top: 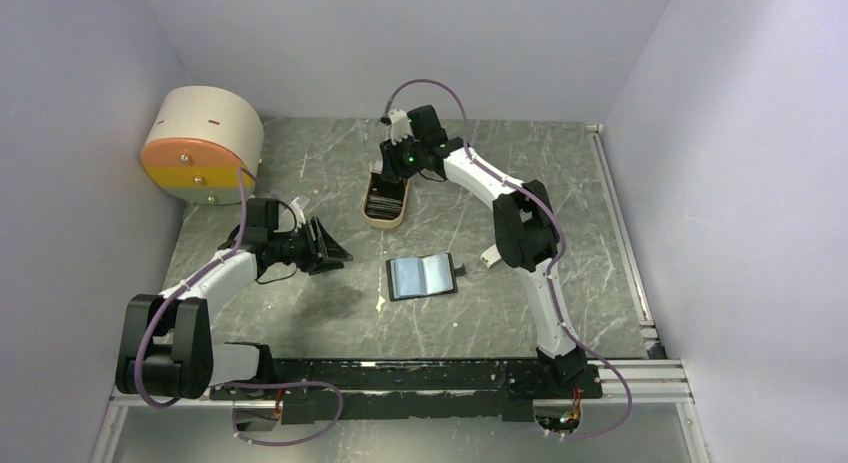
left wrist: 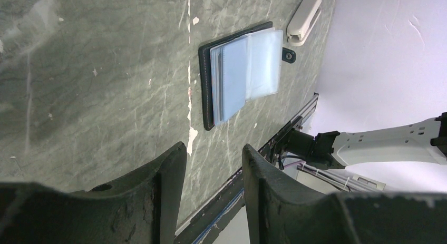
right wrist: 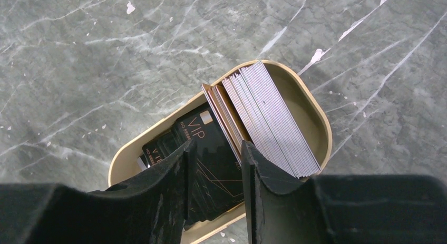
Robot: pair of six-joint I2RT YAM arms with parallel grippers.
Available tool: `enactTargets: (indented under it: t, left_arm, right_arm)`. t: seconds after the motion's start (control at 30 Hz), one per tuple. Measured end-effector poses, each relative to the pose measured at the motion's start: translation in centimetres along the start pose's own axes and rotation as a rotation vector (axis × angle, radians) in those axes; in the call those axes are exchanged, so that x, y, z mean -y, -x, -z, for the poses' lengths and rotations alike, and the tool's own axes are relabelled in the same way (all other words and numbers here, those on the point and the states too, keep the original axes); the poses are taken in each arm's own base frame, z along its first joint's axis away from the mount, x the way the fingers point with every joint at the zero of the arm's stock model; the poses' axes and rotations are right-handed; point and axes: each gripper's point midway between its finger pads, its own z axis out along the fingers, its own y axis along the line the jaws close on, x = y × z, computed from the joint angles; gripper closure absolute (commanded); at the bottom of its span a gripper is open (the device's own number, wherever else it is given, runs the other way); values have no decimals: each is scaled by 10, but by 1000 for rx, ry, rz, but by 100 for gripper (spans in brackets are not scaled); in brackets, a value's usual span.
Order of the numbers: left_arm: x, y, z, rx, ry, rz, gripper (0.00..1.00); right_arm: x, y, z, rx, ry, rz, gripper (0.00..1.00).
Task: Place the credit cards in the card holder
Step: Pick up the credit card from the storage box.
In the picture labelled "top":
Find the beige wooden card tray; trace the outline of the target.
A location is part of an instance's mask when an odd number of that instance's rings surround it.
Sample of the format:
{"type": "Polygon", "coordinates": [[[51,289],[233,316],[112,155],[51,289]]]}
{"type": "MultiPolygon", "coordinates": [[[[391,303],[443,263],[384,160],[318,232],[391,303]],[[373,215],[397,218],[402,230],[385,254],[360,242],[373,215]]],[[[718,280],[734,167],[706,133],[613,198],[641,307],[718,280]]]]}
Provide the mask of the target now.
{"type": "Polygon", "coordinates": [[[366,223],[378,229],[397,228],[404,220],[411,182],[391,182],[371,171],[362,204],[366,223]]]}

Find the black leather card holder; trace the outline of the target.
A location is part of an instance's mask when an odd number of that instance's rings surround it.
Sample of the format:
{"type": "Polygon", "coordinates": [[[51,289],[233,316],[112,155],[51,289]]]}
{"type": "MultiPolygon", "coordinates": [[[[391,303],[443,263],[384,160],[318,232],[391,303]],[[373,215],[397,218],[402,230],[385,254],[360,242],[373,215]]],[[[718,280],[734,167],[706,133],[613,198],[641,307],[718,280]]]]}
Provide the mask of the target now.
{"type": "Polygon", "coordinates": [[[457,293],[457,279],[466,275],[465,265],[455,266],[447,252],[390,259],[385,266],[391,301],[457,293]]]}

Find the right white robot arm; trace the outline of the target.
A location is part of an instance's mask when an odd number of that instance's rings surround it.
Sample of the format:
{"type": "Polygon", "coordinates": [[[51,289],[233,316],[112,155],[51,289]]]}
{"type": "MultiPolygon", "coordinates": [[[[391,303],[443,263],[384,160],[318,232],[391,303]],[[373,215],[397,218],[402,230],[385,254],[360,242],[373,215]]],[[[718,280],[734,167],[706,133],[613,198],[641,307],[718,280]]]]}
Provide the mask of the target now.
{"type": "Polygon", "coordinates": [[[450,139],[430,105],[409,112],[392,109],[380,122],[388,129],[379,145],[383,178],[400,182],[432,171],[491,209],[497,252],[520,277],[533,314],[540,385],[550,396],[565,396],[578,382],[569,358],[579,351],[566,335],[570,323],[555,262],[560,235],[544,184],[512,178],[463,139],[450,139]]]}

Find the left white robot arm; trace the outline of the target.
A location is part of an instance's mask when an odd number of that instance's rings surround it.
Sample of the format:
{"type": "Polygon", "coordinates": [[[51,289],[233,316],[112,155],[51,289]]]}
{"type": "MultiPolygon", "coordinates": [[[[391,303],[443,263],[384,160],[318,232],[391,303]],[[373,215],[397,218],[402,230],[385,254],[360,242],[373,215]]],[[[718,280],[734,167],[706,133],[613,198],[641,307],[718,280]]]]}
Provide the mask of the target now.
{"type": "Polygon", "coordinates": [[[341,269],[353,259],[316,217],[280,230],[283,206],[273,198],[247,200],[241,223],[204,266],[166,290],[130,300],[115,376],[120,393],[166,407],[230,383],[254,399],[273,392],[277,371],[269,347],[215,344],[214,316],[276,264],[316,275],[341,269]]]}

